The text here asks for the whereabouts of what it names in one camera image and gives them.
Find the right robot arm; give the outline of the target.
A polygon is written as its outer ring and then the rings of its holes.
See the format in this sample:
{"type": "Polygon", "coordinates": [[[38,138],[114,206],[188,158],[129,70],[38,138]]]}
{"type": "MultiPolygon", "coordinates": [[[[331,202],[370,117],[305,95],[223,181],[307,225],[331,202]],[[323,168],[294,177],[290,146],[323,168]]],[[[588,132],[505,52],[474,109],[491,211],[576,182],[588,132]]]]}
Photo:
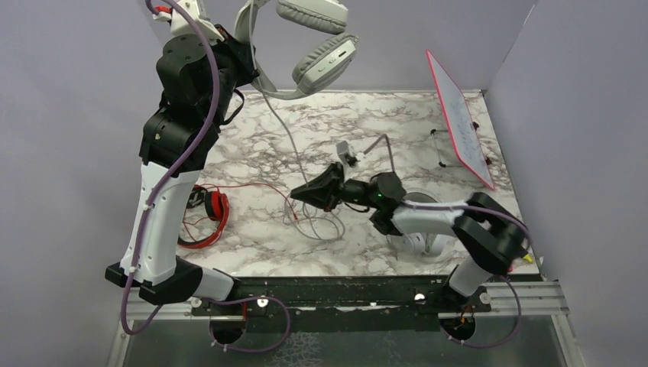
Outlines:
{"type": "Polygon", "coordinates": [[[454,268],[439,294],[452,311],[468,305],[486,281],[507,276],[513,261],[522,258],[532,242],[527,226],[484,192],[451,203],[417,202],[406,195],[393,171],[368,181],[348,179],[340,163],[330,164],[318,177],[290,191],[291,199],[325,212],[340,203],[367,207],[372,211],[370,222],[382,235],[426,233],[459,240],[469,257],[454,268]]]}

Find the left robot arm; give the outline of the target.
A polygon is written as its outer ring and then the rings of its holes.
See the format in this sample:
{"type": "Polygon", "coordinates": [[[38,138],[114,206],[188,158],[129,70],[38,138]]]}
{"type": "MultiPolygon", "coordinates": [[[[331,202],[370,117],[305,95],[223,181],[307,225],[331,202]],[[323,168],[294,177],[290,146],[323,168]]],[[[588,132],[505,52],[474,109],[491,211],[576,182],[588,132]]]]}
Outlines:
{"type": "Polygon", "coordinates": [[[184,302],[190,297],[211,298],[224,314],[239,307],[236,280],[222,271],[204,268],[177,255],[180,224],[194,184],[205,167],[209,150],[236,88],[257,76],[248,44],[237,41],[221,25],[224,37],[211,45],[219,75],[217,109],[197,148],[179,166],[173,164],[196,139],[212,105],[212,72],[199,37],[171,38],[156,64],[163,92],[158,110],[147,120],[139,155],[141,194],[136,217],[147,214],[144,230],[133,229],[122,259],[105,270],[105,279],[125,287],[132,274],[141,299],[153,305],[184,302]]]}

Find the white gaming headset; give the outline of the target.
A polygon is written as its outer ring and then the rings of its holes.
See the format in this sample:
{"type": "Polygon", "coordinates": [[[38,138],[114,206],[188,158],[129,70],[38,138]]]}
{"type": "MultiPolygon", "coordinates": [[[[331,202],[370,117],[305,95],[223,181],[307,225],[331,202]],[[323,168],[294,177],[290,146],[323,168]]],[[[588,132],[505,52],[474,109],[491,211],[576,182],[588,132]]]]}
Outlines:
{"type": "MultiPolygon", "coordinates": [[[[420,203],[440,203],[439,198],[428,190],[414,188],[404,196],[405,200],[420,203]]],[[[453,237],[435,233],[415,232],[408,235],[386,236],[387,247],[397,257],[399,254],[438,257],[451,245],[453,237]]]]}

